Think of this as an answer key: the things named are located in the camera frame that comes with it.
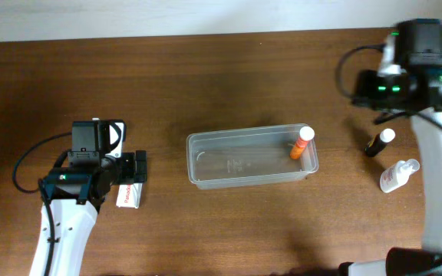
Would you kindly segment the white pump bottle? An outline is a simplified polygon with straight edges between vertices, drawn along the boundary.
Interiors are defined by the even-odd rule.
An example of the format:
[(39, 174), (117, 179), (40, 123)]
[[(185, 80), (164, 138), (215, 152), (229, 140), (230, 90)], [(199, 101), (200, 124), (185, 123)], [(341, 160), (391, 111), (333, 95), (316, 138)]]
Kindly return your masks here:
[(380, 188), (389, 193), (405, 185), (410, 176), (420, 169), (420, 163), (415, 159), (400, 160), (381, 174)]

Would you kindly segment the black tube white cap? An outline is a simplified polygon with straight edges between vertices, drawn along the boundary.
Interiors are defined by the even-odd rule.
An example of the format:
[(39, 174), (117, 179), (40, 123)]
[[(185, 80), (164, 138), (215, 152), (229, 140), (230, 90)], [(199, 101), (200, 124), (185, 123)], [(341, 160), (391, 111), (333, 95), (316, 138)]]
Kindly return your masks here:
[(384, 129), (378, 133), (364, 148), (364, 153), (368, 157), (375, 157), (395, 138), (395, 132), (390, 129)]

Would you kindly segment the orange tube white cap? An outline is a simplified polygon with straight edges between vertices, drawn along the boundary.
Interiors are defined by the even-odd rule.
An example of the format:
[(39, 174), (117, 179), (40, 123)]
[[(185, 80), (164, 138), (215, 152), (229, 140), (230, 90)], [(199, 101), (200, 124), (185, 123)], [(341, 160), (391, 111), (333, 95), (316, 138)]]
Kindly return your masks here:
[(310, 126), (304, 126), (299, 131), (298, 139), (295, 141), (291, 151), (291, 159), (299, 159), (303, 152), (305, 151), (309, 142), (311, 142), (315, 137), (315, 131)]

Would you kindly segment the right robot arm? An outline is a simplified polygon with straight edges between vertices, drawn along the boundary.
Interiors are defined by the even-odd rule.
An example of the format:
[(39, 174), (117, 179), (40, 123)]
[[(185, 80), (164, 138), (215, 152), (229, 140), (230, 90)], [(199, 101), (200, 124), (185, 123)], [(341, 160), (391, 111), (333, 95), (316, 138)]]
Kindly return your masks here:
[(338, 62), (335, 83), (353, 105), (381, 112), (374, 124), (410, 119), (421, 155), (424, 233), (419, 249), (393, 247), (383, 260), (342, 263), (338, 273), (442, 275), (442, 24), (430, 18), (400, 22), (372, 49), (382, 53), (378, 70), (361, 71), (355, 90), (347, 91), (341, 71), (349, 51)]

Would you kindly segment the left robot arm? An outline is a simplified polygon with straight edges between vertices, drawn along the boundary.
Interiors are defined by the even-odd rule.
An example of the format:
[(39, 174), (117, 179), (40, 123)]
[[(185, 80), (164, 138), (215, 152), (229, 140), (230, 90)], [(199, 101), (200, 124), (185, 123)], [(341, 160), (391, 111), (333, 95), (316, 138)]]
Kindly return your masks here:
[(118, 185), (116, 206), (137, 209), (147, 181), (147, 153), (107, 156), (105, 167), (53, 168), (39, 181), (43, 201), (41, 233), (31, 275), (79, 275), (87, 240), (111, 186)]

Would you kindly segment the white Panadol medicine box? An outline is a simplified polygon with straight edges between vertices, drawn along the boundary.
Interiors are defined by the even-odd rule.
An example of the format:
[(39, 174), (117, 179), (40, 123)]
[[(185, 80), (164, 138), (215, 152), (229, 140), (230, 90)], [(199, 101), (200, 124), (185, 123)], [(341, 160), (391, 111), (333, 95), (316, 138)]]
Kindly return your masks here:
[(119, 208), (138, 209), (140, 207), (142, 188), (142, 183), (120, 185), (117, 194), (116, 206)]

